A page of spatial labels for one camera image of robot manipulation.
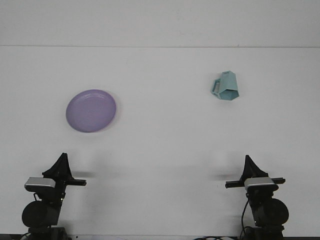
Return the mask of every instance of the light blue cup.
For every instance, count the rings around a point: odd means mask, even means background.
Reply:
[[[214,81],[211,93],[221,100],[233,100],[239,97],[236,75],[232,71],[224,71]]]

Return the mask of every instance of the white wall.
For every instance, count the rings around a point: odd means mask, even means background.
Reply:
[[[2,0],[1,45],[320,47],[318,0]]]

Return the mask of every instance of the white backdrop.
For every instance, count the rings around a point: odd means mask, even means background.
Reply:
[[[320,47],[318,0],[2,0],[1,45]]]
[[[290,212],[284,234],[319,236],[319,49],[0,47],[0,56],[0,232],[25,232],[25,181],[66,152],[87,180],[67,187],[59,223],[71,234],[238,235],[245,190],[224,184],[250,154],[287,180],[275,192]],[[238,80],[233,101],[210,93],[226,70]],[[117,102],[101,132],[66,121],[86,89]]]

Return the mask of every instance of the black cable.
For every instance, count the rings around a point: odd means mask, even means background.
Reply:
[[[242,234],[245,233],[246,229],[253,229],[253,227],[252,226],[245,226],[244,230],[242,230],[241,233],[240,233],[240,237],[239,237],[240,240],[242,240]]]
[[[246,235],[245,226],[244,226],[244,215],[245,215],[248,203],[249,203],[249,199],[248,199],[248,201],[246,201],[246,204],[244,206],[244,209],[243,209],[243,212],[242,212],[242,216],[241,216],[241,226],[242,226],[242,231],[244,232],[244,235]]]
[[[24,236],[27,236],[28,234],[29,234],[30,232],[26,232],[25,234],[23,234],[21,237],[20,237],[20,240],[22,240],[22,238],[24,237]]]
[[[219,236],[203,236],[203,237],[198,237],[198,238],[193,239],[193,240],[206,240],[206,239],[224,240],[222,238],[223,238],[223,236],[222,237],[219,237]]]
[[[251,228],[251,229],[253,228],[252,226],[245,226],[245,225],[244,225],[244,215],[245,215],[245,212],[246,212],[248,203],[249,203],[249,199],[248,199],[248,201],[246,201],[245,206],[244,206],[244,209],[243,209],[243,212],[242,212],[242,215],[241,215],[242,231],[241,231],[240,237],[239,237],[240,240],[242,240],[242,234],[244,234],[244,236],[246,236],[246,229],[247,229],[247,228]]]

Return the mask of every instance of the purple plate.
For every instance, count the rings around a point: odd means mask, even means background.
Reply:
[[[116,102],[109,93],[91,89],[72,98],[65,115],[75,130],[92,133],[105,128],[114,118],[116,109]]]

